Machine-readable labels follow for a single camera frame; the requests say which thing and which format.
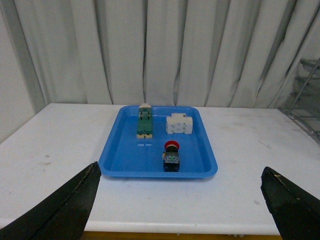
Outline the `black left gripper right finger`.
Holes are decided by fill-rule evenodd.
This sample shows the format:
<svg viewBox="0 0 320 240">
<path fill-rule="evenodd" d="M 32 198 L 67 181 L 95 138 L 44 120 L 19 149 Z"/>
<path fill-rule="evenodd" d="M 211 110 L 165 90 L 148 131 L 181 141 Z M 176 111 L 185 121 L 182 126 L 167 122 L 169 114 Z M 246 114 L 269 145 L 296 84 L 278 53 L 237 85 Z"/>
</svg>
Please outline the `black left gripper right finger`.
<svg viewBox="0 0 320 240">
<path fill-rule="evenodd" d="M 320 238 L 320 200 L 282 174 L 265 167 L 261 191 L 284 240 Z"/>
</svg>

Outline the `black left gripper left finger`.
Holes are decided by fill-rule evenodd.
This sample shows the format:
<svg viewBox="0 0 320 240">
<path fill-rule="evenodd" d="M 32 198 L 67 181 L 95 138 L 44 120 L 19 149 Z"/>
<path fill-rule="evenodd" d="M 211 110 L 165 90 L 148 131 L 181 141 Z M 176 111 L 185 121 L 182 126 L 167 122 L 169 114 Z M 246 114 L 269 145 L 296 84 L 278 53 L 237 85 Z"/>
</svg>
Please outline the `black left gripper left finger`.
<svg viewBox="0 0 320 240">
<path fill-rule="evenodd" d="M 91 163 L 0 230 L 2 240 L 79 240 L 93 208 L 101 170 Z"/>
</svg>

